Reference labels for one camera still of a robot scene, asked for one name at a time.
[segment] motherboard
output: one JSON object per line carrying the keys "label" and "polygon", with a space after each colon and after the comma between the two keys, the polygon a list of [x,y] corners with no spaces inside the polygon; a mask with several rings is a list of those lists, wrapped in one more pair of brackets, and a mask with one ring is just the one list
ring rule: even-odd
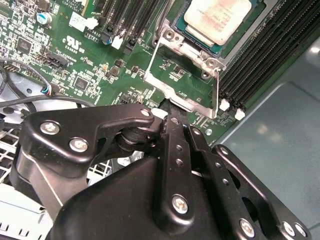
{"label": "motherboard", "polygon": [[0,0],[0,54],[97,106],[175,100],[212,145],[320,35],[319,13],[318,0]]}

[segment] gray panel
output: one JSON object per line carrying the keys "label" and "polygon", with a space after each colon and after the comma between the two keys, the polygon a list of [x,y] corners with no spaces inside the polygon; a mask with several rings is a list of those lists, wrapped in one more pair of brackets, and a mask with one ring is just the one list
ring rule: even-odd
{"label": "gray panel", "polygon": [[219,143],[320,239],[320,39]]}

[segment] capacitor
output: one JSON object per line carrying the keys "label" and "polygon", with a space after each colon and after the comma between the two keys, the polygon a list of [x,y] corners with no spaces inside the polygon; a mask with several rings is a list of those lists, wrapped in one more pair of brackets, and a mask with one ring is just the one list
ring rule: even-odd
{"label": "capacitor", "polygon": [[52,22],[52,16],[48,12],[37,13],[36,21],[41,25],[47,25]]}

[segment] integrated circuit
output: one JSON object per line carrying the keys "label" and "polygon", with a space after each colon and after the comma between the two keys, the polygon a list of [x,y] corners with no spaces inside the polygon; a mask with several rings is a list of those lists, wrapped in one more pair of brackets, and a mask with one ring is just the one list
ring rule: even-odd
{"label": "integrated circuit", "polygon": [[24,54],[29,54],[32,48],[31,42],[28,42],[27,40],[23,39],[22,37],[19,37],[16,49]]}
{"label": "integrated circuit", "polygon": [[83,78],[81,77],[77,77],[77,79],[75,80],[75,83],[74,83],[74,86],[77,88],[77,89],[80,89],[82,91],[85,91],[87,86],[88,86],[88,82],[86,80],[84,80]]}
{"label": "integrated circuit", "polygon": [[111,69],[110,69],[110,74],[112,75],[112,76],[118,76],[118,74],[119,74],[119,68],[117,67],[117,66],[113,66],[113,67],[111,67]]}

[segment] metal socket retention bracket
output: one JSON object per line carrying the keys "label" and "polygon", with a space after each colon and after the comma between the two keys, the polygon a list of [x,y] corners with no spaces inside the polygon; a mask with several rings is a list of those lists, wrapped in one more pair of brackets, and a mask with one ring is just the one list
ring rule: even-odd
{"label": "metal socket retention bracket", "polygon": [[213,106],[213,108],[202,106],[201,104],[199,104],[198,102],[196,102],[190,98],[183,99],[183,98],[179,97],[176,94],[176,91],[173,87],[160,81],[159,79],[157,79],[156,77],[154,77],[150,73],[150,69],[151,69],[152,63],[155,60],[159,46],[161,44],[165,43],[166,41],[167,40],[165,38],[163,38],[162,36],[159,38],[159,40],[156,44],[156,47],[154,49],[151,61],[149,63],[148,69],[145,71],[145,75],[144,75],[143,80],[145,82],[147,82],[148,84],[152,85],[153,87],[155,87],[156,89],[163,92],[164,97],[166,99],[169,99],[170,102],[172,102],[173,104],[182,108],[183,110],[190,112],[190,113],[199,112],[200,114],[203,114],[204,116],[206,116],[210,119],[216,118],[217,112],[218,112],[218,96],[219,96],[218,95],[218,92],[219,92],[219,71],[220,71],[219,67],[214,68],[211,73],[211,75],[215,76],[215,84],[213,85],[213,89],[212,89],[212,106]]}

